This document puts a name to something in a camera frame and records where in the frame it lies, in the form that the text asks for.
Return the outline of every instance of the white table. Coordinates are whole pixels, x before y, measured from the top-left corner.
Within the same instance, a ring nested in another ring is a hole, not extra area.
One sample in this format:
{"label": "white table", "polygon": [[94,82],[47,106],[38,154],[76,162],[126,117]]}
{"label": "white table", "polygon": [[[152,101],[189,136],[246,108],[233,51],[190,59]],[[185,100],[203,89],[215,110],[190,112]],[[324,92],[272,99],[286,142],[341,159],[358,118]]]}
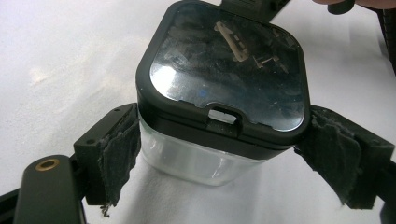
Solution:
{"label": "white table", "polygon": [[[104,114],[136,101],[134,72],[173,2],[0,2],[0,194],[20,186],[31,162],[71,156],[73,143]],[[333,16],[325,6],[292,0],[273,23],[303,47],[312,104],[396,144],[396,77],[374,13],[355,7]],[[289,150],[219,188],[165,175],[138,157],[111,218],[97,206],[85,211],[89,223],[375,224],[382,204],[342,206]]]}

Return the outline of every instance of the clear container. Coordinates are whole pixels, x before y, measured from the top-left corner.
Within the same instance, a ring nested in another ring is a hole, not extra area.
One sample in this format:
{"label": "clear container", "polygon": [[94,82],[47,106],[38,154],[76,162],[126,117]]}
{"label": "clear container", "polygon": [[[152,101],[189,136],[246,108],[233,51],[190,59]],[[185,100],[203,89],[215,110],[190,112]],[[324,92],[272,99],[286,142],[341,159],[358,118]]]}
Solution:
{"label": "clear container", "polygon": [[142,153],[151,166],[193,182],[221,186],[264,161],[167,136],[151,129],[140,118]]}

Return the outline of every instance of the black plastic lid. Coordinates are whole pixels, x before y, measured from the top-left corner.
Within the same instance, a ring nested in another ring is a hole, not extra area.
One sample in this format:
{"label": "black plastic lid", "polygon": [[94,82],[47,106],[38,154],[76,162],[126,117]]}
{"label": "black plastic lid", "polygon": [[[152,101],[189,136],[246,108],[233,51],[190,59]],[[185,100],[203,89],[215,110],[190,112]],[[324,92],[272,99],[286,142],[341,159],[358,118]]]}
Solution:
{"label": "black plastic lid", "polygon": [[169,7],[136,87],[152,129],[252,159],[294,145],[309,122],[298,42],[272,24],[207,3]]}

